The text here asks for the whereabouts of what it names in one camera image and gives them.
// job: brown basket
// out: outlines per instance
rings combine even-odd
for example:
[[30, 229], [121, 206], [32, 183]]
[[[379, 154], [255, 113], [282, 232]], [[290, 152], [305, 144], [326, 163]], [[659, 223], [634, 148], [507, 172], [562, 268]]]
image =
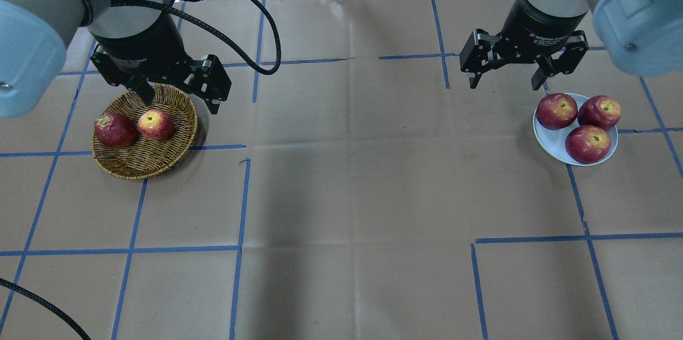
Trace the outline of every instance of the brown basket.
[[143, 113], [151, 108], [161, 109], [173, 119], [175, 132], [166, 141], [149, 140], [138, 134], [132, 145], [110, 148], [92, 134], [92, 156], [107, 173], [120, 179], [139, 180], [166, 172], [176, 165], [190, 149], [198, 128], [197, 109], [187, 94], [170, 85], [152, 84], [156, 97], [151, 106], [134, 92], [126, 92], [115, 99], [105, 112], [120, 113], [137, 124]]

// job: basket rim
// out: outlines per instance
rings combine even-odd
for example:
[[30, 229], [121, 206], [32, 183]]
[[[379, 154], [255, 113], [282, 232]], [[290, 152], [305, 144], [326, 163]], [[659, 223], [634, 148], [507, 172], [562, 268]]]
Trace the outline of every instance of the basket rim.
[[[192, 101], [192, 99], [190, 98], [190, 96], [188, 96], [188, 94], [186, 94], [185, 92], [176, 88], [173, 85], [151, 84], [151, 86], [155, 90], [156, 90], [156, 88], [159, 87], [159, 88], [163, 88], [164, 90], [175, 91], [178, 94], [185, 97], [186, 101], [189, 104], [190, 112], [192, 114], [194, 114], [194, 116], [195, 116], [195, 120], [192, 124], [192, 131], [190, 133], [190, 136], [187, 139], [187, 142], [185, 143], [185, 145], [183, 145], [180, 148], [180, 153], [178, 155], [176, 155], [176, 157], [174, 157], [173, 160], [171, 160], [168, 164], [164, 165], [164, 167], [161, 167], [158, 170], [154, 170], [154, 172], [146, 173], [144, 175], [126, 176], [126, 175], [119, 174], [117, 172], [113, 172], [109, 168], [102, 165], [100, 160], [98, 160], [98, 157], [96, 155], [96, 150], [95, 150], [95, 140], [97, 137], [95, 135], [95, 131], [93, 130], [92, 138], [90, 140], [90, 150], [92, 151], [92, 157], [93, 157], [93, 159], [95, 159], [95, 162], [97, 163], [97, 165], [100, 168], [102, 168], [102, 170], [104, 170], [104, 172], [108, 173], [109, 175], [111, 175], [113, 177], [117, 177], [119, 179], [124, 179], [124, 180], [142, 180], [142, 179], [148, 179], [149, 177], [154, 177], [154, 176], [160, 175], [161, 173], [166, 172], [167, 170], [173, 168], [173, 166], [176, 165], [176, 163], [178, 163], [183, 157], [185, 157], [186, 153], [190, 150], [190, 147], [192, 146], [193, 141], [195, 141], [195, 137], [197, 136], [197, 130], [198, 130], [198, 113], [197, 113], [197, 107], [195, 106], [195, 102]], [[122, 93], [119, 97], [116, 97], [116, 99], [114, 99], [114, 101], [110, 102], [110, 104], [107, 107], [105, 107], [105, 109], [101, 112], [100, 116], [102, 116], [102, 114], [104, 114], [104, 113], [110, 112], [112, 110], [112, 107], [114, 106], [114, 104], [116, 104], [117, 102], [123, 101], [123, 99], [126, 99], [129, 96], [137, 96], [137, 95], [134, 92], [130, 92], [130, 91], [126, 91], [126, 92]]]

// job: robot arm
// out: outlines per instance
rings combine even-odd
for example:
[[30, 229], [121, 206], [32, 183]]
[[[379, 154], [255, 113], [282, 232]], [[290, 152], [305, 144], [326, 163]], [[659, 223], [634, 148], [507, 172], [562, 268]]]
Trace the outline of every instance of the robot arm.
[[[36, 106], [80, 26], [95, 37], [91, 60], [110, 85], [125, 85], [147, 104], [154, 99], [147, 81], [175, 85], [217, 113], [231, 85], [217, 56], [192, 60], [166, 12], [113, 5], [121, 1], [0, 0], [0, 118]], [[170, 6], [174, 0], [145, 1]]]
[[[632, 75], [683, 70], [683, 0], [515, 0], [502, 31], [476, 29], [459, 58], [474, 89], [481, 75], [509, 63], [537, 63], [534, 90], [548, 77], [570, 74], [588, 43], [576, 27], [593, 12], [595, 32], [614, 64]], [[563, 50], [559, 58], [553, 54]]]

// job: apple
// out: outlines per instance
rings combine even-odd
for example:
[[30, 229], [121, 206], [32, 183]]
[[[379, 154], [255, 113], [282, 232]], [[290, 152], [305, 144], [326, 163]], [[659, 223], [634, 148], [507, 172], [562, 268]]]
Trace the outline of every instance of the apple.
[[608, 131], [622, 118], [622, 106], [612, 97], [594, 96], [578, 110], [579, 125], [595, 125]]
[[607, 132], [595, 125], [581, 125], [564, 141], [567, 153], [580, 163], [599, 162], [609, 152], [612, 140]]
[[123, 148], [135, 141], [137, 131], [128, 117], [107, 112], [95, 120], [95, 136], [105, 146]]
[[543, 97], [536, 107], [539, 123], [553, 131], [570, 126], [576, 119], [576, 101], [565, 93], [554, 93]]
[[173, 135], [173, 119], [161, 109], [146, 111], [137, 121], [137, 129], [142, 136], [151, 140], [164, 141]]

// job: plate of apples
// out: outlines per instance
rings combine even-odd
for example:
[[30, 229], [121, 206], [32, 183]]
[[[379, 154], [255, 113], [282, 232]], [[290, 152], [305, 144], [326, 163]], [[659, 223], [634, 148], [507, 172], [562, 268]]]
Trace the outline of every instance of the plate of apples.
[[543, 150], [571, 165], [602, 163], [617, 149], [622, 107], [604, 94], [552, 93], [534, 112], [534, 135]]

